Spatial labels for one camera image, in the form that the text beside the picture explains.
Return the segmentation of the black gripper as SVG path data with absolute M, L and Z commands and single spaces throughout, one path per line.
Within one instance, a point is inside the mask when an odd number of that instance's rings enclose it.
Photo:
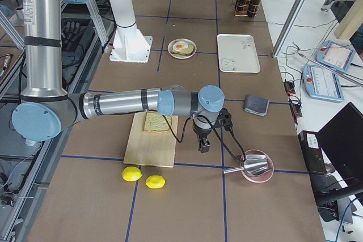
M 193 119 L 193 131 L 198 135 L 200 152 L 208 152 L 210 148 L 210 142 L 208 141 L 208 135 L 212 131 L 211 126 L 207 120 L 203 117 L 198 117 Z

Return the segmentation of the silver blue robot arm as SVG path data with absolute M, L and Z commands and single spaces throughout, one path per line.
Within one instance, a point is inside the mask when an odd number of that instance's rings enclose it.
M 217 86 L 208 85 L 198 92 L 188 92 L 180 86 L 97 95 L 65 91 L 62 1 L 23 0 L 27 86 L 12 113 L 15 130 L 25 139 L 42 142 L 95 116 L 156 111 L 163 116 L 186 116 L 193 120 L 199 150 L 207 152 L 210 146 L 207 136 L 215 130 L 224 102 L 224 94 Z

